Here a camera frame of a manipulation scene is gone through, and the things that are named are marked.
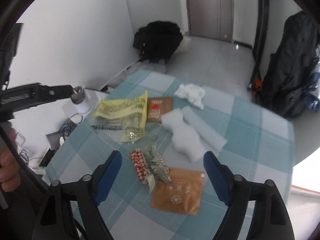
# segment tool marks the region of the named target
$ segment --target door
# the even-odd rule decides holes
[[[188,0],[191,35],[232,41],[232,0]]]

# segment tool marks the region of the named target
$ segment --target brown packet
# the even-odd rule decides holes
[[[161,122],[161,115],[172,111],[173,98],[148,98],[147,121]]]
[[[170,168],[169,175],[173,186],[159,180],[150,206],[183,215],[198,214],[204,173]]]

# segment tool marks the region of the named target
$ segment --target white crumpled paper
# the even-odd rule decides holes
[[[174,93],[178,98],[187,98],[188,101],[194,106],[204,109],[204,105],[201,100],[205,95],[205,90],[195,84],[181,84],[178,90]]]

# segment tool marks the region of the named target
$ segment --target blue and white tablecloth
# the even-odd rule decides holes
[[[115,89],[108,99],[135,98],[148,91],[149,97],[173,96],[181,83],[188,81],[149,71],[138,71]],[[210,127],[228,140],[217,154],[222,164],[247,180],[264,182],[273,179],[287,201],[290,189],[294,135],[287,120],[255,104],[219,90],[204,86],[204,110],[193,111]],[[189,105],[174,97],[173,107]],[[137,180],[132,161],[128,158],[134,147],[150,143],[139,140],[137,145],[119,144],[105,133],[96,133],[90,126],[91,116],[75,129],[47,167],[50,180],[62,183],[79,180],[91,174],[106,161],[113,150],[122,154],[122,167],[105,202],[99,210],[115,240],[211,240],[227,210],[220,202],[210,181],[204,184],[199,214],[195,216],[168,213],[149,206],[152,195]],[[157,148],[169,167],[204,170],[202,160],[189,163],[171,145],[172,134],[159,128]],[[72,203],[74,216],[81,222],[79,209]],[[245,239],[253,214],[249,203],[239,239]]]

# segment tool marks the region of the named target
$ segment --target metal bolt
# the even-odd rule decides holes
[[[82,180],[83,181],[89,181],[91,179],[91,175],[84,175],[83,177],[82,177]]]
[[[51,182],[51,185],[52,185],[53,187],[58,186],[59,184],[60,184],[60,181],[58,181],[57,179],[54,180],[53,182]]]
[[[274,186],[274,185],[275,185],[274,181],[271,180],[271,179],[267,179],[267,180],[266,180],[266,183],[267,183],[269,186]]]
[[[235,175],[235,176],[234,176],[234,179],[235,179],[236,181],[242,181],[242,180],[243,180],[243,177],[242,177],[241,175]]]

